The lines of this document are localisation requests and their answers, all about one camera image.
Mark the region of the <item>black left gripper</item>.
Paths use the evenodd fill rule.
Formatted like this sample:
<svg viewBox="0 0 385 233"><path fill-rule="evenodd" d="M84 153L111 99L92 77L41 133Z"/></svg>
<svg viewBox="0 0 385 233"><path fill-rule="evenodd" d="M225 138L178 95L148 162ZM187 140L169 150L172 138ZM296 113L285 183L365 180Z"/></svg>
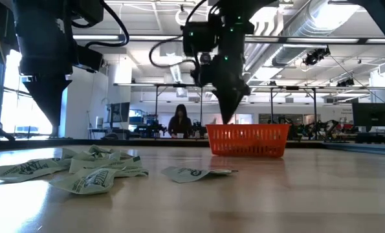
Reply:
<svg viewBox="0 0 385 233"><path fill-rule="evenodd" d="M19 51L19 73L23 76L68 76L73 73L77 57L74 45L22 45ZM62 94L71 82L65 77L33 77L32 81L23 82L54 128L60 126Z"/></svg>

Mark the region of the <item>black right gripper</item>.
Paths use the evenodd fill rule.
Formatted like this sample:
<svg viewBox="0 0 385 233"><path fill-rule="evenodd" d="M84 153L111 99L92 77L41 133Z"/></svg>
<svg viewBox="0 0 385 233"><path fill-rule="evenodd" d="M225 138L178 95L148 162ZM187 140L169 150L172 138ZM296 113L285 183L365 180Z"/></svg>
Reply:
<svg viewBox="0 0 385 233"><path fill-rule="evenodd" d="M236 63L228 56L215 55L208 66L200 66L198 61L192 70L196 86L212 84L215 88L223 124L229 123L243 97L251 93L242 77L242 61L239 58Z"/></svg>

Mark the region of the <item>orange slotted plastic basket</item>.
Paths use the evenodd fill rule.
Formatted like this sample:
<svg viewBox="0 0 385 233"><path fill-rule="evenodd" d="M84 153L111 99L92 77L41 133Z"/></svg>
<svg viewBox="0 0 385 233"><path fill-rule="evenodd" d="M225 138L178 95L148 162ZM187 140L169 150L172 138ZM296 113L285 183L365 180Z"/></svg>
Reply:
<svg viewBox="0 0 385 233"><path fill-rule="evenodd" d="M287 143L288 124L207 125L214 155L229 157L282 157Z"/></svg>

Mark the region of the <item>large bright window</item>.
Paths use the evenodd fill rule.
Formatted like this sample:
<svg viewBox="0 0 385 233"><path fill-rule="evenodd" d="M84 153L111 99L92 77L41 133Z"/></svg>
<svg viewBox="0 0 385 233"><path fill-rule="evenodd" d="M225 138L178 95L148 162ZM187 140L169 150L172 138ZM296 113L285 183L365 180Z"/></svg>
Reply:
<svg viewBox="0 0 385 233"><path fill-rule="evenodd" d="M0 127L7 133L50 135L52 126L23 85L21 54L11 50L0 65Z"/></svg>

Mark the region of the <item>person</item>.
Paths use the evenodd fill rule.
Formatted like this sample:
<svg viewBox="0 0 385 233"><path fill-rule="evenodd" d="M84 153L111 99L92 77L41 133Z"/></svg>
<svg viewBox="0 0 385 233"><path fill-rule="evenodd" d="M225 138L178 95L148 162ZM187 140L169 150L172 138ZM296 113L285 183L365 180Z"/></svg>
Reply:
<svg viewBox="0 0 385 233"><path fill-rule="evenodd" d="M176 107L175 114L171 117L168 124L168 133L171 138L179 139L178 134L183 134L183 139L187 139L190 134L192 121L188 118L186 106L179 104Z"/></svg>

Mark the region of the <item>black computer monitor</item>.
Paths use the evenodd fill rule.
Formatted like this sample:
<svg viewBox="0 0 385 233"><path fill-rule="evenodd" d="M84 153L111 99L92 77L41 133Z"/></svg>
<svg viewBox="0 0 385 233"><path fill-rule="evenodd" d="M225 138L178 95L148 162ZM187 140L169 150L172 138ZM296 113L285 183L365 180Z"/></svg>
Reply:
<svg viewBox="0 0 385 233"><path fill-rule="evenodd" d="M112 122L128 122L129 120L130 103L122 102L111 104L109 106L109 118Z"/></svg>
<svg viewBox="0 0 385 233"><path fill-rule="evenodd" d="M355 126L385 127L384 103L353 103L352 110Z"/></svg>

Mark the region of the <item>long fluorescent ceiling light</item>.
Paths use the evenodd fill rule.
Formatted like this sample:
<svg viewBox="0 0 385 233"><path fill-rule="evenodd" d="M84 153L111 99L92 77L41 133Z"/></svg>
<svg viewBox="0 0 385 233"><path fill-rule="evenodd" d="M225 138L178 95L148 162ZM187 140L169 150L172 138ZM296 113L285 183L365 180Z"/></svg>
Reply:
<svg viewBox="0 0 385 233"><path fill-rule="evenodd" d="M248 36L246 43L277 43L277 44L296 44L296 45L385 45L385 38L299 38L299 37L261 37Z"/></svg>
<svg viewBox="0 0 385 233"><path fill-rule="evenodd" d="M163 41L166 39L175 38L176 35L131 35L131 41ZM74 35L75 40L81 41L123 41L125 39L123 34L81 34Z"/></svg>

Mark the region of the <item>black background rig frame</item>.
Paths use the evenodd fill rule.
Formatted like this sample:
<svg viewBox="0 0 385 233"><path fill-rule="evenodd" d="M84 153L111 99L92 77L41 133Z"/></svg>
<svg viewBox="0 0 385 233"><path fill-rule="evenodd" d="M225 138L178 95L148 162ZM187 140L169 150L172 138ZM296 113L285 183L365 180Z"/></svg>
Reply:
<svg viewBox="0 0 385 233"><path fill-rule="evenodd" d="M201 110L200 110L200 121L202 121L202 109L203 109L203 88L202 87L196 87L192 83L155 83L153 84L154 87L156 87L155 91L155 121L157 121L158 118L158 104L159 104L159 95L162 94L168 87L172 87L174 89L181 88L181 89L187 89L189 87L195 89L198 94L198 100L194 101L178 101L178 104L182 103L189 103L189 104L200 104ZM175 103L176 101L171 100L165 100L164 103Z"/></svg>
<svg viewBox="0 0 385 233"><path fill-rule="evenodd" d="M314 86L298 86L298 85L291 85L291 86L283 86L283 85L277 85L277 86L269 86L270 89L270 122L274 122L274 95L273 90L279 89L280 91L286 90L286 91L304 91L308 96L310 96L313 99L313 109L314 109L314 135L315 139L318 140L318 114L317 114L317 100L316 100L316 90L317 88Z"/></svg>

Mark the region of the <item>silver ventilation duct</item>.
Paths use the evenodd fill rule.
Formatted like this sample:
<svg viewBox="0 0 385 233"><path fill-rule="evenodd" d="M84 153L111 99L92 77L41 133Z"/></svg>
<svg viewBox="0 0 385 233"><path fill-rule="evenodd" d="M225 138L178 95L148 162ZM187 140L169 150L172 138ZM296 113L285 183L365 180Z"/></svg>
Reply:
<svg viewBox="0 0 385 233"><path fill-rule="evenodd" d="M330 0L309 0L284 27L285 37L327 37L358 10L358 5L333 5ZM309 50L304 45L258 44L245 70L251 79L270 80Z"/></svg>

